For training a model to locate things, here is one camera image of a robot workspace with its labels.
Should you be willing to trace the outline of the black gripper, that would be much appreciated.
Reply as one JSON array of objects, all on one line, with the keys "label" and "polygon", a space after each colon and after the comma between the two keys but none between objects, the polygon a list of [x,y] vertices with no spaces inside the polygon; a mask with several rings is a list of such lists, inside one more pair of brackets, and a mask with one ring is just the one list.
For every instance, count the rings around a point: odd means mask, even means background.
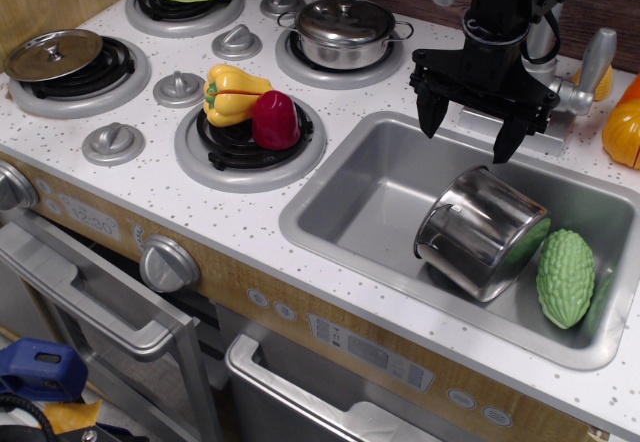
[{"label": "black gripper", "polygon": [[417,95],[422,132],[432,138],[451,101],[503,120],[493,146],[493,163],[509,161],[527,135],[543,133],[559,97],[524,67],[524,23],[505,34],[477,22],[465,22],[464,46],[458,50],[417,49],[410,85]]}]

